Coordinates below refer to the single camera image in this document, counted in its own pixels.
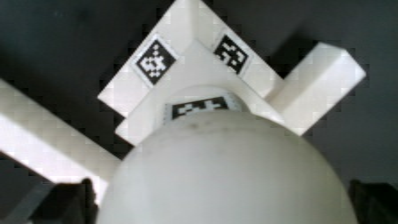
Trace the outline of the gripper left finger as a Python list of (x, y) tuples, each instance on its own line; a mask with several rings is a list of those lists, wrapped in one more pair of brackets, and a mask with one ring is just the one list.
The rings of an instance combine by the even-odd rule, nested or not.
[(0, 184), (0, 224), (93, 224), (93, 185), (77, 183)]

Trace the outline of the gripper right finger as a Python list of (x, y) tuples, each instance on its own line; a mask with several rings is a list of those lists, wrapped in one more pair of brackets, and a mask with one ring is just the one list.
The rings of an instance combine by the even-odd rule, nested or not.
[(398, 189), (392, 185), (353, 180), (347, 195), (358, 224), (398, 224)]

